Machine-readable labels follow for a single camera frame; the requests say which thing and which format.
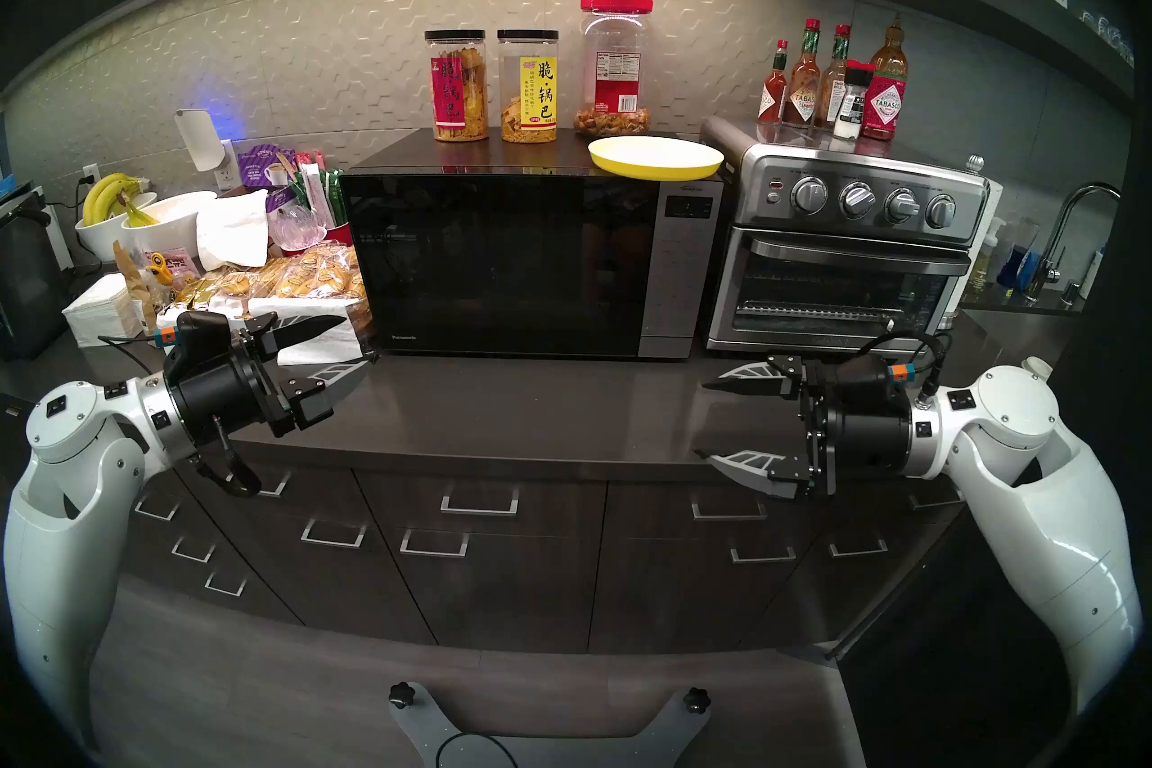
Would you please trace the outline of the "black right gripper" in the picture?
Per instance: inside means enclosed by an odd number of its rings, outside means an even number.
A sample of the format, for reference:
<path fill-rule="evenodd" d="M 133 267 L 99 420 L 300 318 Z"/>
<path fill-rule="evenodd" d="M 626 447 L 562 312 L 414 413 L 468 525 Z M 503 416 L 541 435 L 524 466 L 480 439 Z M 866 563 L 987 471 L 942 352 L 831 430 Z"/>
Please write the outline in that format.
<path fill-rule="evenodd" d="M 770 357 L 746 363 L 702 388 L 783 400 L 798 400 L 801 391 L 806 458 L 756 449 L 695 453 L 732 482 L 770 499 L 829 499 L 842 480 L 880 479 L 905 466 L 911 442 L 909 382 L 914 365 L 885 359 L 832 365 Z"/>

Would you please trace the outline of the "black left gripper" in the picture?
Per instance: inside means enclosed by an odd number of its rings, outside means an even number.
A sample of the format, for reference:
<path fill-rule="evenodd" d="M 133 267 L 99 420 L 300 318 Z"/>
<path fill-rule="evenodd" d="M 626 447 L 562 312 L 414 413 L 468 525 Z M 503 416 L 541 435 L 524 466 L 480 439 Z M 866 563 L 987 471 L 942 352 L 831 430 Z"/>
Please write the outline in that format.
<path fill-rule="evenodd" d="M 338 314 L 285 315 L 265 313 L 238 328 L 238 344 L 194 344 L 183 339 L 167 357 L 167 390 L 189 440 L 196 447 L 217 442 L 219 431 L 232 434 L 251 424 L 265 424 L 275 436 L 304 431 L 334 413 L 378 362 L 378 355 L 333 363 L 276 385 L 265 364 L 293 345 L 338 328 L 348 319 Z"/>

